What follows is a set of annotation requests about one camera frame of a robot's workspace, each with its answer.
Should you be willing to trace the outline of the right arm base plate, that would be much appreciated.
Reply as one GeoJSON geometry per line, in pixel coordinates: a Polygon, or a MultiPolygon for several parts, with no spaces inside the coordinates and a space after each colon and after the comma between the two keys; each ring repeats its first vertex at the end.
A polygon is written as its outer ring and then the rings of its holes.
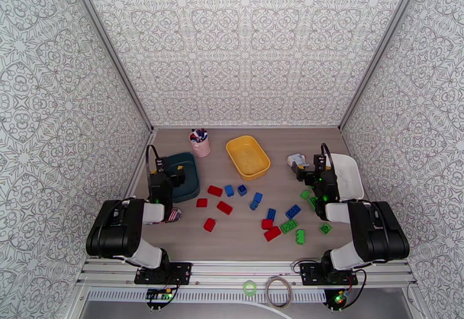
{"type": "Polygon", "coordinates": [[[302,283],[306,286],[348,288],[358,285],[357,276],[352,271],[335,270],[332,266],[313,262],[301,263],[299,267],[302,283]]]}

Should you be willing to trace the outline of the flag patterned paper item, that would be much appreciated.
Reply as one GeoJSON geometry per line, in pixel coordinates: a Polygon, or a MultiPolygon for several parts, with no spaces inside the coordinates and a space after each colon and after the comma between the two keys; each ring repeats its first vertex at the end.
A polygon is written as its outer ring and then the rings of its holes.
{"type": "Polygon", "coordinates": [[[157,222],[157,224],[173,223],[173,222],[179,221],[181,218],[182,218],[182,210],[179,208],[173,208],[168,218],[163,221],[157,222]]]}

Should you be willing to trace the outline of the yellow plastic container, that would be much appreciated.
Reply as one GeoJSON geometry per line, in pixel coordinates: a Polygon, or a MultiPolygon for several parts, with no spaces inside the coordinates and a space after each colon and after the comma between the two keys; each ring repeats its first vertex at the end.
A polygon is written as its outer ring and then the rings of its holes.
{"type": "Polygon", "coordinates": [[[241,179],[255,180],[271,167],[270,158],[251,135],[242,135],[226,143],[226,151],[241,179]]]}

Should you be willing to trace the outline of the pink pen cup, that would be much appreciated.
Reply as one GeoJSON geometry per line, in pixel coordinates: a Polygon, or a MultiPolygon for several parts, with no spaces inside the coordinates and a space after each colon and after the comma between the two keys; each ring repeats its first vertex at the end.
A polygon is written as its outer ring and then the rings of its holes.
{"type": "Polygon", "coordinates": [[[193,154],[198,158],[206,157],[211,152],[208,137],[206,137],[203,140],[200,140],[199,142],[196,140],[190,140],[190,143],[192,146],[193,154]]]}

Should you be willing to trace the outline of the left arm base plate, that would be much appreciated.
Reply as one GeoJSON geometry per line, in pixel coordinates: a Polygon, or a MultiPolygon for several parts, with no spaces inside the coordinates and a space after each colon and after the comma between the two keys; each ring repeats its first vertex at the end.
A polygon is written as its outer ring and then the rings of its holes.
{"type": "Polygon", "coordinates": [[[136,285],[188,285],[192,263],[169,262],[156,269],[141,268],[136,272],[136,285]]]}

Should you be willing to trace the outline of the aluminium frame post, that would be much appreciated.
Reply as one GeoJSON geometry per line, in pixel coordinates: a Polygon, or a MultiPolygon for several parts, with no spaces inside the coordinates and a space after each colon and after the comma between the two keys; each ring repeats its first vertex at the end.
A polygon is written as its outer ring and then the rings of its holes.
{"type": "Polygon", "coordinates": [[[404,22],[405,16],[408,13],[408,9],[411,7],[411,4],[414,0],[399,0],[393,15],[391,16],[389,23],[380,38],[377,48],[375,49],[368,65],[366,66],[365,72],[361,78],[360,83],[357,85],[354,95],[340,120],[338,129],[342,132],[348,123],[349,118],[351,117],[363,91],[369,84],[372,76],[379,67],[379,63],[384,57],[385,53],[388,51],[388,48],[392,44],[394,37],[396,36],[397,31],[404,22]]]}
{"type": "Polygon", "coordinates": [[[95,7],[95,4],[93,3],[93,0],[78,0],[78,1],[82,5],[84,12],[90,24],[92,25],[98,39],[100,40],[103,49],[107,53],[107,56],[110,59],[114,70],[116,71],[129,97],[131,98],[133,104],[135,105],[136,111],[138,112],[142,120],[144,121],[144,124],[147,127],[148,131],[152,132],[154,130],[154,126],[150,120],[150,117],[148,116],[146,110],[144,109],[143,104],[140,101],[140,98],[138,97],[136,90],[131,83],[128,72],[124,64],[122,63],[113,42],[111,41],[111,38],[106,29],[106,26],[104,25],[104,22],[102,21],[102,18],[100,17],[98,10],[95,7]]]}

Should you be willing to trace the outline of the aluminium mounting rail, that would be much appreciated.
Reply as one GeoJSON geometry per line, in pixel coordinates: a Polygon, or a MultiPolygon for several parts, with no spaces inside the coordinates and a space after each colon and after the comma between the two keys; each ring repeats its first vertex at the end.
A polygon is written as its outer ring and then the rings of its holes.
{"type": "MultiPolygon", "coordinates": [[[[298,268],[283,261],[212,261],[192,262],[189,286],[196,288],[241,288],[251,280],[258,288],[263,288],[271,277],[282,277],[294,288],[302,288],[298,268]]],[[[409,263],[394,260],[386,264],[366,267],[366,287],[402,288],[414,283],[409,263]]],[[[137,268],[120,260],[88,259],[76,281],[80,286],[134,287],[137,268]]]]}

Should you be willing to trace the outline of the white plastic container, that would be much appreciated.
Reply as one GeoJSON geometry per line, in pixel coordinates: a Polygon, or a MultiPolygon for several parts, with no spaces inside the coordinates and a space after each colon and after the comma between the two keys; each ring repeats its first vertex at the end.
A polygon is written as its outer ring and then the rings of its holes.
{"type": "Polygon", "coordinates": [[[332,161],[328,159],[328,166],[335,166],[340,199],[362,200],[365,197],[358,165],[354,158],[346,154],[332,154],[332,161]]]}

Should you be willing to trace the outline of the grey pencil sharpener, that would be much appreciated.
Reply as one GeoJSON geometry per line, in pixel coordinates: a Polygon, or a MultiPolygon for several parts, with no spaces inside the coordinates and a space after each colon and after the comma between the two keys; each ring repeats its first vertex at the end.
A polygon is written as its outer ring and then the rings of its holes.
{"type": "Polygon", "coordinates": [[[297,174],[297,171],[299,170],[308,171],[309,168],[309,164],[306,161],[306,156],[300,153],[287,156],[287,164],[295,174],[297,174]]]}

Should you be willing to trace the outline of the perforated metal strip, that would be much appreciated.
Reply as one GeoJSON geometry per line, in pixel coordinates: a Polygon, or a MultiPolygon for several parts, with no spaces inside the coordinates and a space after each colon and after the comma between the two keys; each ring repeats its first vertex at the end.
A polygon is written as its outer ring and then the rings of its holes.
{"type": "MultiPolygon", "coordinates": [[[[148,301],[148,290],[128,288],[92,288],[88,294],[88,300],[97,302],[132,302],[143,303],[148,301]]],[[[271,289],[266,294],[264,290],[257,290],[253,296],[247,296],[244,291],[238,289],[223,292],[200,289],[179,289],[174,303],[235,303],[254,302],[267,303],[270,299],[274,303],[284,303],[288,299],[286,289],[271,289]]],[[[326,301],[325,292],[322,289],[302,289],[293,292],[294,303],[323,303],[326,301]]]]}

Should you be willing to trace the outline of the left small circuit board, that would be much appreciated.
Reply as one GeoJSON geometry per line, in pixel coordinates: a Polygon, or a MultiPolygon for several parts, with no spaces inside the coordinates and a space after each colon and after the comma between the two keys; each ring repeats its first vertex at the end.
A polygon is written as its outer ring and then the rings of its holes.
{"type": "Polygon", "coordinates": [[[167,303],[173,297],[173,292],[171,289],[155,289],[149,288],[146,292],[145,300],[149,303],[161,302],[167,303]]]}

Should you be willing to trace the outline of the teal plastic container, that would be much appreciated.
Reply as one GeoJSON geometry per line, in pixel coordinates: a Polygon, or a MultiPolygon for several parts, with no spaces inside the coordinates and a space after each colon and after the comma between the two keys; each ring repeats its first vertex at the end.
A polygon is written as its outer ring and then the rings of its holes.
{"type": "Polygon", "coordinates": [[[174,204],[193,199],[200,193],[200,180],[195,156],[190,152],[183,152],[165,158],[165,167],[169,173],[177,172],[178,166],[183,167],[185,181],[173,189],[174,204]]]}

